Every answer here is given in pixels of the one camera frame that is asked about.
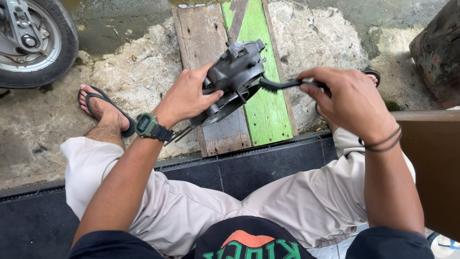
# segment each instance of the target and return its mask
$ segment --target green painted wood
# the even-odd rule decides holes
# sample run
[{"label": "green painted wood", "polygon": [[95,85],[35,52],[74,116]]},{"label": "green painted wood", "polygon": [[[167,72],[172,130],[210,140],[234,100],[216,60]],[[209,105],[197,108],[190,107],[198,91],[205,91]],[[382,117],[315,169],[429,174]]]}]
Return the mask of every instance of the green painted wood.
[{"label": "green painted wood", "polygon": [[[241,16],[238,15],[241,13],[235,13],[239,11],[237,5],[246,5],[246,12],[242,20],[236,19]],[[231,26],[237,26],[238,23],[241,25],[237,36],[229,33],[230,42],[260,39],[265,43],[265,50],[261,53],[262,58],[267,59],[264,63],[265,75],[272,81],[280,82],[261,0],[222,3],[221,6],[228,32],[232,31]],[[244,110],[253,146],[293,137],[282,91],[272,94],[261,89],[245,104]]]}]

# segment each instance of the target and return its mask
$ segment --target wheel rim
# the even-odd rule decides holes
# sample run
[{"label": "wheel rim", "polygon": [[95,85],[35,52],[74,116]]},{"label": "wheel rim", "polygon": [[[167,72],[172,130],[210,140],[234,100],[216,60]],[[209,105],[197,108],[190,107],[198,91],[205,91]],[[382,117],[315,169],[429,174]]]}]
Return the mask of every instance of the wheel rim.
[{"label": "wheel rim", "polygon": [[[39,24],[40,17],[36,12],[42,15],[42,27],[40,34],[44,30],[49,36],[43,39],[43,52],[45,54],[21,54],[17,52],[17,47],[10,40],[6,39],[3,33],[0,33],[0,70],[12,72],[33,72],[44,69],[55,62],[62,48],[61,33],[51,15],[40,5],[32,0],[24,0],[28,7],[32,19]],[[24,63],[18,63],[14,60],[22,59]]]}]

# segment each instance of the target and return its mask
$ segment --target hand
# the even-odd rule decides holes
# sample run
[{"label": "hand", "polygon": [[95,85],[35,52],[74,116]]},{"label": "hand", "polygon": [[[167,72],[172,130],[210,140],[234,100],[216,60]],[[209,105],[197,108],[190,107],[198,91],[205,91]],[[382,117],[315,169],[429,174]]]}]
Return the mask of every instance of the hand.
[{"label": "hand", "polygon": [[336,125],[359,136],[366,144],[383,141],[398,125],[388,112],[374,82],[357,70],[316,67],[303,71],[295,79],[314,77],[325,83],[332,97],[311,84],[300,90],[316,100],[321,111]]},{"label": "hand", "polygon": [[213,64],[213,62],[209,62],[197,69],[184,69],[182,71],[163,100],[152,111],[160,125],[170,129],[176,123],[202,113],[224,95],[222,90],[203,95],[203,81]]}]

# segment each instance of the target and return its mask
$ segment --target black t-shirt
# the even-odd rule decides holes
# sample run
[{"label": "black t-shirt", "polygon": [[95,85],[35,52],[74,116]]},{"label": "black t-shirt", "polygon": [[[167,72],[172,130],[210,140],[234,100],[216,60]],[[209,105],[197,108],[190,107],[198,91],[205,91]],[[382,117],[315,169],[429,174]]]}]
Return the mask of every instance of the black t-shirt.
[{"label": "black t-shirt", "polygon": [[[82,236],[70,259],[163,259],[148,243],[124,231],[95,231]],[[280,225],[264,218],[241,216],[212,225],[183,259],[314,259]],[[420,233],[375,227],[359,233],[347,259],[433,259]]]}]

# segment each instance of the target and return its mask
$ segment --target watch strap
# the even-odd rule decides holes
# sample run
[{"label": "watch strap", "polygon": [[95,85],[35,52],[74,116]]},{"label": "watch strap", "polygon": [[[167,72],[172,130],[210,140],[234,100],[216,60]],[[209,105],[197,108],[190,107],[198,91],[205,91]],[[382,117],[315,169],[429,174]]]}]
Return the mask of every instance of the watch strap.
[{"label": "watch strap", "polygon": [[161,141],[170,141],[173,136],[174,131],[167,130],[165,127],[157,124],[150,133],[152,138],[161,140]]}]

